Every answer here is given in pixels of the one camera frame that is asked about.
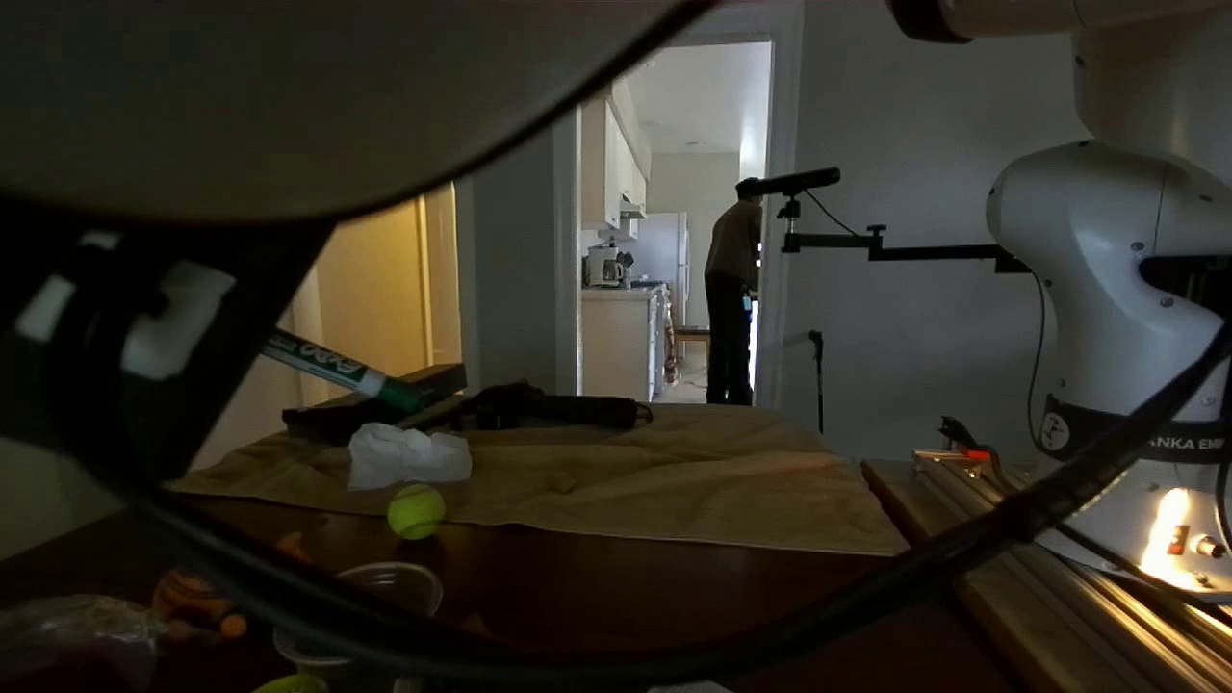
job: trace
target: person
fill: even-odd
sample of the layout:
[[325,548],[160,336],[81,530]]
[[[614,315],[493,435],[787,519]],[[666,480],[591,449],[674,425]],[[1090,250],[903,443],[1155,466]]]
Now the person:
[[749,340],[750,311],[749,295],[758,288],[758,247],[761,247],[761,194],[754,180],[736,184],[736,204],[715,218],[705,258],[705,308],[709,308],[709,404],[750,404],[749,383]]

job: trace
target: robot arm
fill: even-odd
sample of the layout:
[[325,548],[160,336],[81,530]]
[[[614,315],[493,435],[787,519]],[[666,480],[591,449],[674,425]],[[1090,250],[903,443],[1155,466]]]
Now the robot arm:
[[904,33],[965,41],[977,33],[1095,31],[1188,12],[1227,7],[1227,0],[890,0]]

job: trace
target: yellow ball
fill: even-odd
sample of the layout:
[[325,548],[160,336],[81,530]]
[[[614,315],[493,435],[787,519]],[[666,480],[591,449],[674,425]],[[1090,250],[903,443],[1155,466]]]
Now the yellow ball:
[[429,538],[447,519],[447,498],[432,486],[409,486],[388,501],[384,519],[409,544]]

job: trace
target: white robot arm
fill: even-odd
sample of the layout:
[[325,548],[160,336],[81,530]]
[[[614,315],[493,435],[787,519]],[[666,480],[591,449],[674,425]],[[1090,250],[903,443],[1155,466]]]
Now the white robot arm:
[[[991,231],[1055,308],[1031,435],[1042,462],[1068,462],[1123,425],[1232,315],[1232,3],[897,0],[895,12],[910,33],[944,41],[1076,33],[1076,101],[1095,137],[1014,163],[991,194]],[[1217,503],[1232,456],[1226,388],[1227,366],[1072,519],[1141,570],[1202,594],[1232,588]],[[1058,535],[1048,544],[1105,565]]]

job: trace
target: table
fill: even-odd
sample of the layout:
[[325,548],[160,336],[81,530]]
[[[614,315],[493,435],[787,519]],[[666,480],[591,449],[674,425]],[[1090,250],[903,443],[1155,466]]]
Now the table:
[[[881,558],[790,556],[743,548],[687,548],[636,538],[587,538],[523,526],[444,526],[432,544],[397,544],[382,519],[330,517],[258,501],[199,501],[221,519],[278,538],[306,530],[320,565],[411,558],[432,565],[447,602],[441,621],[484,623],[523,651],[655,651],[705,644],[769,623],[810,602],[868,576]],[[175,565],[160,538],[130,517],[110,517],[65,538],[0,562],[0,608],[59,596],[111,594],[147,602],[154,576]],[[104,689],[102,671],[62,671],[59,689]],[[255,689],[290,664],[271,647],[271,628],[213,651],[171,651],[154,689]],[[754,671],[731,689],[1017,689],[998,657],[946,596],[918,602],[868,623],[826,651]]]

